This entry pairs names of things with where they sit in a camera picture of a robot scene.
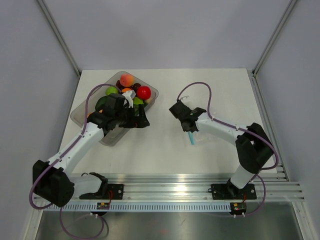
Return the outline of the red apple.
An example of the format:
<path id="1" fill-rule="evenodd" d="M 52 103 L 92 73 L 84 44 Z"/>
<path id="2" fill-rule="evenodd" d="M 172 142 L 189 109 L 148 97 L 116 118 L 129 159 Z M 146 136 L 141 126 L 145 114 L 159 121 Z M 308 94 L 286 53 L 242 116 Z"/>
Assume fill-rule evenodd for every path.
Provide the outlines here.
<path id="1" fill-rule="evenodd" d="M 151 89 L 148 86 L 140 86 L 136 91 L 137 97 L 141 100 L 149 99 L 151 94 Z"/>

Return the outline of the green lime fruit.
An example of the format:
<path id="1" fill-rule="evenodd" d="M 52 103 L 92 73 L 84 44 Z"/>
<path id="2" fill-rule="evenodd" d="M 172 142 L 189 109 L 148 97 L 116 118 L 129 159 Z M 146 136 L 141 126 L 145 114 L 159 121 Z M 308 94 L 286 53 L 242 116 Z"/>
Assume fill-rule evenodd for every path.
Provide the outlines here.
<path id="1" fill-rule="evenodd" d="M 138 107 L 139 105 L 144 105 L 144 101 L 138 97 L 133 98 L 133 106 Z"/>

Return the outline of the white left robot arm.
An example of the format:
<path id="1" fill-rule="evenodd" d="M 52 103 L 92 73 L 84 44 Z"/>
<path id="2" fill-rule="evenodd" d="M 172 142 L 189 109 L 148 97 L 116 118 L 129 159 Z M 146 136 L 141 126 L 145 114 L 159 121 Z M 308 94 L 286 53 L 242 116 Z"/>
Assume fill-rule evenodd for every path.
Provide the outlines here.
<path id="1" fill-rule="evenodd" d="M 116 127 L 124 129 L 146 128 L 150 125 L 144 104 L 134 104 L 132 91 L 111 93 L 98 99 L 94 111 L 86 113 L 82 130 L 60 152 L 47 161 L 38 160 L 32 167 L 33 194 L 49 201 L 50 205 L 65 206 L 73 197 L 80 181 L 72 181 L 71 173 L 87 152 Z"/>

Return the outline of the dark purple plum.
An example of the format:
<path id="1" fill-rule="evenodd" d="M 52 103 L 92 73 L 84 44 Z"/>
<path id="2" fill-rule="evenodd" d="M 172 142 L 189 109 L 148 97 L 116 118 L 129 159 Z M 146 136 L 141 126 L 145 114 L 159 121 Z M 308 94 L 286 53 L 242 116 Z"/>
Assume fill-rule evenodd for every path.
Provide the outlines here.
<path id="1" fill-rule="evenodd" d="M 136 92 L 140 86 L 141 86 L 141 84 L 135 83 L 132 85 L 132 89 Z"/>

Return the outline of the orange fruit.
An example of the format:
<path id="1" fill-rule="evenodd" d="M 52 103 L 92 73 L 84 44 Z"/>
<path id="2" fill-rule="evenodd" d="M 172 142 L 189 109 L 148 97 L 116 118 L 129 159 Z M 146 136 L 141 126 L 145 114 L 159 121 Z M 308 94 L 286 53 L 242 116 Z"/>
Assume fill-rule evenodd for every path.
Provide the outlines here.
<path id="1" fill-rule="evenodd" d="M 126 87 L 126 88 L 122 89 L 121 92 L 126 93 L 126 92 L 132 91 L 132 90 L 133 90 L 132 88 Z"/>

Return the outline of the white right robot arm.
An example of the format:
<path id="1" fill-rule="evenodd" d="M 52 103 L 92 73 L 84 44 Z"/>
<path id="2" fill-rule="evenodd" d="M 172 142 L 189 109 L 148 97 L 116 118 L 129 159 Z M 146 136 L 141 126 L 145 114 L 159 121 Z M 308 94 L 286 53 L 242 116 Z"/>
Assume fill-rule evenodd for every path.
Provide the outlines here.
<path id="1" fill-rule="evenodd" d="M 250 181 L 264 168 L 267 161 L 275 156 L 275 149 L 265 131 L 258 123 L 242 128 L 220 119 L 213 118 L 203 108 L 189 108 L 178 100 L 170 109 L 171 114 L 180 121 L 184 132 L 202 132 L 222 139 L 236 148 L 239 166 L 231 178 L 217 189 L 213 199 L 251 199 Z"/>

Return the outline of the clear zip top bag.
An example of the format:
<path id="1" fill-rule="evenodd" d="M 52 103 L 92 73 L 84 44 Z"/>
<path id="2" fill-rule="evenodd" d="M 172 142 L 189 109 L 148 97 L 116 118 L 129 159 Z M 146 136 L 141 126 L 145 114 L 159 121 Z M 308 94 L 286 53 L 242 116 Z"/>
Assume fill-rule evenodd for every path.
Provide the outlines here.
<path id="1" fill-rule="evenodd" d="M 215 135 L 205 132 L 187 132 L 188 139 L 192 146 L 200 146 L 205 144 L 217 144 L 222 143 L 223 140 Z"/>

